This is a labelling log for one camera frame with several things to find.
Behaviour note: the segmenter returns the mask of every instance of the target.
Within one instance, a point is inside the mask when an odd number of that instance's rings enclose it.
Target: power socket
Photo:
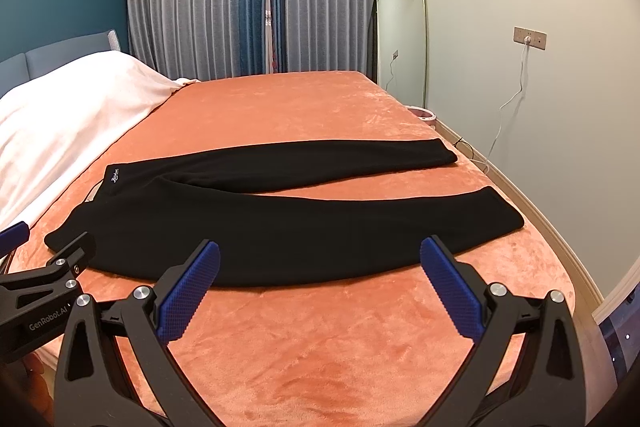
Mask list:
[[[538,48],[539,50],[546,49],[546,33],[526,30],[524,28],[518,28],[517,26],[513,29],[513,42],[524,44],[524,39],[527,36],[531,37],[530,46]]]

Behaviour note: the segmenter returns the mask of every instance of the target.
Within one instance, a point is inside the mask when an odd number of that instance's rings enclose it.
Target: orange bedspread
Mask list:
[[[12,271],[42,266],[46,233],[62,224],[109,163],[265,142],[438,137],[359,73],[288,73],[194,84],[130,130],[54,203],[18,250]],[[455,166],[287,190],[309,198],[439,196],[490,184],[462,154]],[[458,259],[516,295],[564,292],[571,281],[540,233],[524,228]],[[140,282],[91,269],[79,277],[96,299],[122,298]],[[61,339],[41,349],[55,363]],[[143,403],[158,410],[121,343]],[[274,290],[211,290],[170,349],[229,427],[407,426],[433,404],[471,346],[449,320],[420,267],[376,277]],[[516,358],[510,346],[494,385]]]

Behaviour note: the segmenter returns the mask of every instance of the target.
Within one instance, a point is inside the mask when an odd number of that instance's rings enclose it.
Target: silver bolt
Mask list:
[[[87,306],[87,304],[89,304],[89,302],[91,302],[91,297],[89,295],[87,295],[86,293],[83,293],[81,296],[79,296],[76,299],[76,304],[78,306]]]
[[[550,297],[553,302],[557,302],[558,304],[564,302],[564,295],[562,295],[560,290],[552,290]]]
[[[502,297],[507,295],[507,286],[505,286],[501,282],[494,282],[491,286],[489,286],[489,291],[496,297]]]
[[[138,286],[135,290],[133,290],[133,296],[136,299],[146,299],[151,293],[149,286]]]

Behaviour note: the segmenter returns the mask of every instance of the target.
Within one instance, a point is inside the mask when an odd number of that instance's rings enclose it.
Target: white blanket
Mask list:
[[[9,91],[0,98],[0,230],[32,227],[111,144],[192,82],[110,51]]]

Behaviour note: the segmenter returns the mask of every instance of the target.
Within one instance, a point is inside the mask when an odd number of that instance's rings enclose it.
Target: full-length mirror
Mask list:
[[[378,84],[404,105],[424,107],[427,33],[424,0],[376,0]]]

